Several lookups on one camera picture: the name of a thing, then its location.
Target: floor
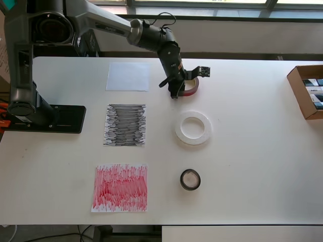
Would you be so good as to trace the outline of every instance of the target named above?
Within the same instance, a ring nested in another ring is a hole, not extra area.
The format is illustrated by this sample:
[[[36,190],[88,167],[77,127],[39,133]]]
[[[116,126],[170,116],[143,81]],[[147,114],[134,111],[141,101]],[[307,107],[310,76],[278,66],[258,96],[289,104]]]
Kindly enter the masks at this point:
[[[80,225],[81,232],[87,225]],[[113,232],[148,232],[151,226],[148,225],[113,225]],[[0,226],[0,242],[8,242],[11,238],[15,227]],[[94,226],[86,231],[86,235],[93,237]],[[11,242],[24,242],[30,239],[44,237],[49,235],[57,235],[64,233],[78,233],[76,225],[18,225],[17,233]],[[80,236],[72,235],[66,237],[48,238],[39,240],[39,242],[79,242]],[[89,239],[84,239],[84,242],[90,242]]]

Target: red tape roll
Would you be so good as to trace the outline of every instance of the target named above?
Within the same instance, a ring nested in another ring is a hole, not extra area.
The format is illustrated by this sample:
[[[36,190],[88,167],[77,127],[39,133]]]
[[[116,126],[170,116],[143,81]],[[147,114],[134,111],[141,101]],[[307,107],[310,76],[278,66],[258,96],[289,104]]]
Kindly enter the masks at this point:
[[[179,92],[178,93],[178,96],[180,96],[180,97],[187,97],[187,96],[193,95],[197,91],[198,85],[200,84],[200,81],[198,80],[197,77],[194,78],[194,82],[195,82],[195,85],[194,85],[193,88],[191,88],[189,90],[185,90],[185,91]]]

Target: white table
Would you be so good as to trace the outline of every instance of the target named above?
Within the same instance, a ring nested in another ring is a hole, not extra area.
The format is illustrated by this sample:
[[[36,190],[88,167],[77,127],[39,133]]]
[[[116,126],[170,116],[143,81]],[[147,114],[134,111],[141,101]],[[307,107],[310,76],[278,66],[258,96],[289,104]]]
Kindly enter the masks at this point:
[[[111,62],[151,63],[149,92],[106,92]],[[0,142],[0,224],[323,224],[323,120],[306,121],[286,75],[318,62],[185,59],[210,66],[198,92],[172,100],[159,60],[34,60],[50,104],[85,105],[83,131],[5,132]],[[108,103],[146,103],[145,147],[104,147]],[[204,113],[212,138],[198,147],[174,134],[180,112]],[[148,211],[91,213],[95,168],[148,164]],[[201,186],[185,191],[181,173]]]
[[[321,242],[321,226],[163,226],[163,242]]]

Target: window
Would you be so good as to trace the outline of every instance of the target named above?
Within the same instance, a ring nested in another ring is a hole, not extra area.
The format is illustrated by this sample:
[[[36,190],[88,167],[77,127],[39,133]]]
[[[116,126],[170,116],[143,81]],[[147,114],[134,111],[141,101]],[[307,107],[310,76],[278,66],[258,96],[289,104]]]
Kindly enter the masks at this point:
[[[266,0],[143,0],[163,2],[196,2],[196,3],[226,3],[226,4],[264,4]]]
[[[130,7],[197,7],[204,9],[323,10],[323,0],[89,0],[98,5]]]
[[[278,4],[323,4],[323,0],[278,0]]]

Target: red scribbles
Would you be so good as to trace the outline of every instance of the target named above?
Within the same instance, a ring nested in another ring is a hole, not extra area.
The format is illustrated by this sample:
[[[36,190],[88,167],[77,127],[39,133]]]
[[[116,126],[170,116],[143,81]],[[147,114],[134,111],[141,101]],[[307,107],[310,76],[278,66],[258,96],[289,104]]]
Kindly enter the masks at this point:
[[[101,165],[96,168],[92,212],[147,210],[147,165]]]

